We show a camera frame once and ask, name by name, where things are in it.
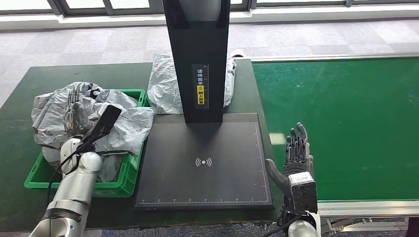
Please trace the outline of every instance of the white plastic bag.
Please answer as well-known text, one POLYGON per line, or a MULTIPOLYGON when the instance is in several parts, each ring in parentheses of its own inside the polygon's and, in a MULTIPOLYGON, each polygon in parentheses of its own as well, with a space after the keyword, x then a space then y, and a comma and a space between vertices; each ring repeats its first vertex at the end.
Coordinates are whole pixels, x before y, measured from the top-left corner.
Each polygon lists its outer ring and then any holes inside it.
MULTIPOLYGON (((224 107, 231 103, 234 91, 236 59, 227 60, 224 86, 224 107)), ((156 114, 182 114, 179 86, 173 57, 170 53, 155 54, 148 83, 147 96, 156 114)))

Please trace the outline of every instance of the yellow label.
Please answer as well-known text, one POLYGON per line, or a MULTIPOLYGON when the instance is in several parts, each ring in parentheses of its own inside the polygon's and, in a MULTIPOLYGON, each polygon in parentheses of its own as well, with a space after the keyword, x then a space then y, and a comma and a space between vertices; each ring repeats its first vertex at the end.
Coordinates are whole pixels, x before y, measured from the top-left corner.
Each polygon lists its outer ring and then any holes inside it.
POLYGON ((197 98, 198 98, 198 105, 203 105, 205 103, 204 99, 204 86, 197 85, 197 98))

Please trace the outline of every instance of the plastic bag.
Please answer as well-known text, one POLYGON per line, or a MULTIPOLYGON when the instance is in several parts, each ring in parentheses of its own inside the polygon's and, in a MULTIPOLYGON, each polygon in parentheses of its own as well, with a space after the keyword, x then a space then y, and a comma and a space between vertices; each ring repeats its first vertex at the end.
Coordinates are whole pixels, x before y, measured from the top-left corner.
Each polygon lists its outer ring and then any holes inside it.
POLYGON ((70 137, 85 134, 100 118, 107 105, 122 110, 110 134, 94 144, 97 152, 107 152, 103 158, 98 180, 115 179, 121 165, 121 156, 110 154, 137 154, 153 122, 151 108, 137 107, 135 99, 124 93, 102 89, 88 82, 75 82, 53 93, 37 96, 31 116, 34 139, 42 146, 49 164, 60 164, 61 146, 70 137))
MULTIPOLYGON (((236 59, 231 58, 227 60, 224 107, 231 103, 233 97, 236 65, 236 59)), ((147 96, 156 114, 183 113, 173 57, 170 53, 154 55, 147 96)))

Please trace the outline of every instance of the robotic arm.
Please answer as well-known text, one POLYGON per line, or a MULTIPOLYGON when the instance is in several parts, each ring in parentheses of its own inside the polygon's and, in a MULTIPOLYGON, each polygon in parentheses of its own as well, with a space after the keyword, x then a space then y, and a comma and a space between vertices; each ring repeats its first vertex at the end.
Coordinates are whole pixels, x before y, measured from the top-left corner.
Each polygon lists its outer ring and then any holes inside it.
POLYGON ((280 229, 290 237, 320 236, 320 217, 317 215, 317 189, 313 179, 313 156, 310 155, 307 131, 301 123, 296 125, 298 134, 291 128, 287 137, 283 173, 274 161, 265 160, 266 170, 284 193, 280 229))
POLYGON ((55 171, 61 167, 63 171, 70 171, 64 175, 52 202, 49 202, 48 193, 45 214, 30 237, 82 236, 97 173, 102 166, 93 143, 109 134, 120 113, 120 109, 109 105, 83 139, 73 137, 64 143, 60 152, 61 164, 55 171))

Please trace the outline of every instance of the green plastic crate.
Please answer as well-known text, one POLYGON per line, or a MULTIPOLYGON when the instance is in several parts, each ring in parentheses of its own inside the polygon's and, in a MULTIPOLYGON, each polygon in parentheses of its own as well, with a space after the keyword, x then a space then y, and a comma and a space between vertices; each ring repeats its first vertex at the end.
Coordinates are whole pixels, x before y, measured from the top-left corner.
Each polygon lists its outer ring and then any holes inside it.
MULTIPOLYGON (((148 107, 146 93, 143 89, 118 89, 126 95, 138 100, 138 107, 148 107)), ((116 182, 103 182, 94 185, 93 197, 96 198, 127 198, 132 195, 137 180, 138 168, 140 166, 141 154, 144 145, 138 155, 124 155, 121 168, 116 182)), ((39 154, 34 166, 25 180, 25 187, 29 189, 47 189, 48 181, 54 169, 43 158, 42 152, 39 154)), ((52 189, 58 189, 61 182, 61 175, 55 175, 52 189)))

